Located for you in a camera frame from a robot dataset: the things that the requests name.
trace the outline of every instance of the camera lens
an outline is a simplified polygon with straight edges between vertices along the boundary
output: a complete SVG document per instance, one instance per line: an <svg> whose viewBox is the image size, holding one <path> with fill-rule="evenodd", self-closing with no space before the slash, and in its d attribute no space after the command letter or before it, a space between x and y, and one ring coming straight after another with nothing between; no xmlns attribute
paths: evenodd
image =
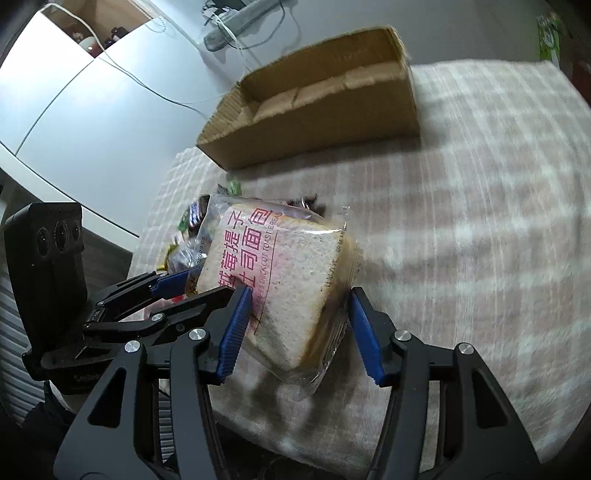
<svg viewBox="0 0 591 480"><path fill-rule="evenodd" d="M37 232L37 248L42 257L49 252L49 232L44 228Z"/></svg>
<svg viewBox="0 0 591 480"><path fill-rule="evenodd" d="M66 230L66 226L64 225L64 222L59 222L56 225L56 231L55 231L55 237L56 237L56 247L60 252L63 252L66 249L66 244L67 244L67 230Z"/></svg>
<svg viewBox="0 0 591 480"><path fill-rule="evenodd" d="M74 241L80 238L80 227L78 226L78 222L74 222L74 225L72 226L72 238Z"/></svg>

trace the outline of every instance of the open cardboard box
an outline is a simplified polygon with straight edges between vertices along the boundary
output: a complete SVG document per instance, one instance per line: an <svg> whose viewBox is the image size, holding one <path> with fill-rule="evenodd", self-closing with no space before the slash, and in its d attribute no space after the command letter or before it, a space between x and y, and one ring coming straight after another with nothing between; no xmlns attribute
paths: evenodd
<svg viewBox="0 0 591 480"><path fill-rule="evenodd" d="M246 75L222 98L197 146L233 170L418 133L406 50L383 27L305 47Z"/></svg>

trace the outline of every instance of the plastic packaging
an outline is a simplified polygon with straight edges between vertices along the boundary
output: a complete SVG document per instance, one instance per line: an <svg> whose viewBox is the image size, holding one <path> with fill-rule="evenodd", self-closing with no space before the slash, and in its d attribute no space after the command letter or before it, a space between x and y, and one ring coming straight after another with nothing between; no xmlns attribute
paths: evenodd
<svg viewBox="0 0 591 480"><path fill-rule="evenodd" d="M244 348L300 400L316 390L346 328L343 308L358 249L347 208L326 220L311 210L212 195L187 295L220 285L253 289Z"/></svg>

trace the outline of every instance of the blue gripper pad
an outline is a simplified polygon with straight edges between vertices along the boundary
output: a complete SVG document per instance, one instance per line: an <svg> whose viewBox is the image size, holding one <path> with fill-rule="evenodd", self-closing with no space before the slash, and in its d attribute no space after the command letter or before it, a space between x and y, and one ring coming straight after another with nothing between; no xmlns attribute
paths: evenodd
<svg viewBox="0 0 591 480"><path fill-rule="evenodd" d="M226 332L223 335L219 347L219 363L216 370L216 376L220 382L224 382L226 377L234 370L236 358L240 352L242 339L248 326L248 321L252 311L252 290L245 288Z"/></svg>
<svg viewBox="0 0 591 480"><path fill-rule="evenodd" d="M150 293L155 299L170 300L178 297L184 294L188 276L189 271L185 270L173 275L159 277L156 284L150 289Z"/></svg>
<svg viewBox="0 0 591 480"><path fill-rule="evenodd" d="M390 344L390 337L396 331L390 318L374 310L363 289L355 287L349 295L349 321L367 374L380 387L392 385L401 359Z"/></svg>

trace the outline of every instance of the shelf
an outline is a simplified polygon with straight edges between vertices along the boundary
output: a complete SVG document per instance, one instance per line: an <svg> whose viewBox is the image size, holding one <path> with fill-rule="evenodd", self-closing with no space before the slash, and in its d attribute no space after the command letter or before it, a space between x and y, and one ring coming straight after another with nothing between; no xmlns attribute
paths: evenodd
<svg viewBox="0 0 591 480"><path fill-rule="evenodd" d="M131 32L152 18L133 0L64 0L60 3L88 23L103 43L111 38L113 28L123 27ZM81 33L82 38L92 36L84 25L62 10L50 7L43 13L72 41L75 41L74 33Z"/></svg>

